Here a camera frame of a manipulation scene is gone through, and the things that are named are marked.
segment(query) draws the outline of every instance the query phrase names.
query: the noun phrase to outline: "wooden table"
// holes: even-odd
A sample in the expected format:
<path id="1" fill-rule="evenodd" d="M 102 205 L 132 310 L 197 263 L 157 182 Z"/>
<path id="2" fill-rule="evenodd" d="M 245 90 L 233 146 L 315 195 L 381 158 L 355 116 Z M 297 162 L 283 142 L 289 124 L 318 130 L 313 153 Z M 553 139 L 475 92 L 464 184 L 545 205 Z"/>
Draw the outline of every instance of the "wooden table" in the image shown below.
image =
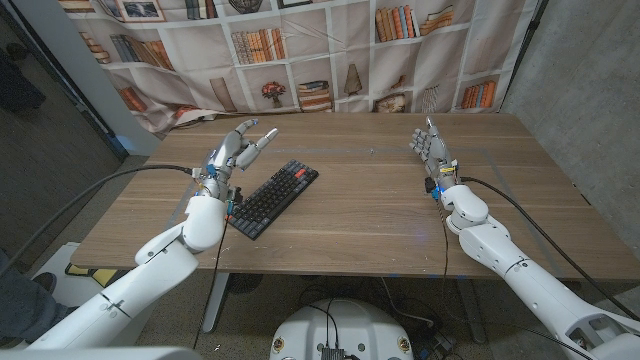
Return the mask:
<path id="1" fill-rule="evenodd" d="M 216 120 L 174 130 L 148 164 L 201 166 L 224 135 L 250 117 Z M 290 159 L 319 178 L 256 240 L 229 226 L 222 272 L 442 276 L 444 235 L 436 204 L 425 194 L 422 161 L 408 144 L 420 114 L 292 114 L 258 116 L 254 140 L 273 127 L 280 134 L 251 167 L 236 170 L 232 185 L 250 195 Z M 637 280 L 640 263 L 573 187 L 536 140 L 511 115 L 434 115 L 460 174 L 513 195 L 592 277 Z M 470 184 L 490 213 L 532 259 L 560 278 L 579 278 L 505 200 Z M 74 253 L 83 267 L 131 268 L 152 237 L 185 218 L 193 182 L 176 171 L 138 173 Z M 449 233 L 449 274 L 493 273 L 465 255 Z M 197 255 L 212 269 L 217 248 Z"/>

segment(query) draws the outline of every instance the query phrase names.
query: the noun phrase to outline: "person's leg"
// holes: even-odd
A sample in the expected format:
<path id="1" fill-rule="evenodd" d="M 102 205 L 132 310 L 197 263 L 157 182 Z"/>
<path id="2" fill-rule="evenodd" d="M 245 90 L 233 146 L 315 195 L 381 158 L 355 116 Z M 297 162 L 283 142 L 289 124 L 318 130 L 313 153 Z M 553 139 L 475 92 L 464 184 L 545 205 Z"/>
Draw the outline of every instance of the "person's leg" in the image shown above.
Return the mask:
<path id="1" fill-rule="evenodd" d="M 0 250 L 0 268 L 9 261 Z M 51 294 L 15 269 L 0 278 L 0 339 L 35 341 L 67 313 Z"/>

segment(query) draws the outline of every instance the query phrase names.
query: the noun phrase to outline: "printed backdrop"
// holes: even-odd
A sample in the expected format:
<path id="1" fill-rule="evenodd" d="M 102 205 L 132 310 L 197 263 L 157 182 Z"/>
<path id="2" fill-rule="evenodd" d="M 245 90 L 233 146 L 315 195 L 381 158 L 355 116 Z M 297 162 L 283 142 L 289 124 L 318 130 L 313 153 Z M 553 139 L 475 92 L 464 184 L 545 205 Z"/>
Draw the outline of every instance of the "printed backdrop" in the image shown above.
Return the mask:
<path id="1" fill-rule="evenodd" d="M 496 112 L 536 0 L 60 0 L 140 124 Z"/>

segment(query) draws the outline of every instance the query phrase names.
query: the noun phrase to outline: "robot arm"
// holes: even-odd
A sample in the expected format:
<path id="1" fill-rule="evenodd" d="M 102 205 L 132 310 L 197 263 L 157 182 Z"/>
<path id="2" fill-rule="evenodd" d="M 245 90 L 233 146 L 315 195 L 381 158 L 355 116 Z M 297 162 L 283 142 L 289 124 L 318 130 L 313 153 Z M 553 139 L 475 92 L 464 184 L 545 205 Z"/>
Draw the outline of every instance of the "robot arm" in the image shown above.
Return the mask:
<path id="1" fill-rule="evenodd" d="M 507 228 L 489 215 L 487 204 L 459 184 L 457 163 L 429 118 L 427 125 L 429 131 L 416 129 L 410 146 L 425 162 L 434 197 L 451 211 L 447 226 L 464 252 L 504 279 L 556 339 L 588 358 L 636 359 L 640 323 L 588 304 L 522 252 Z M 584 359 L 563 350 L 570 359 Z"/>
<path id="2" fill-rule="evenodd" d="M 212 153 L 207 173 L 194 169 L 201 189 L 187 206 L 187 220 L 154 237 L 136 254 L 138 266 L 95 295 L 27 349 L 87 348 L 108 345 L 129 322 L 154 301 L 184 281 L 198 266 L 194 253 L 222 239 L 224 216 L 239 195 L 228 184 L 233 167 L 246 169 L 275 138 L 271 130 L 256 144 L 244 132 L 248 120 L 230 132 Z"/>

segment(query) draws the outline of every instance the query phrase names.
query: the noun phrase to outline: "keyboard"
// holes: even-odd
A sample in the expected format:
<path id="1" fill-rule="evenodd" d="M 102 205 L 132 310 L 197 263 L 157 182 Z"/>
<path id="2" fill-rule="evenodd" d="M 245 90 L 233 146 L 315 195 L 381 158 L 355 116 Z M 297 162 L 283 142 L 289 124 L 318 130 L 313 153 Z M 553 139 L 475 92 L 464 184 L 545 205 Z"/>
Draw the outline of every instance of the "keyboard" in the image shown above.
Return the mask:
<path id="1" fill-rule="evenodd" d="M 250 239 L 257 239 L 318 175 L 299 161 L 289 161 L 242 204 L 235 206 L 229 224 Z"/>

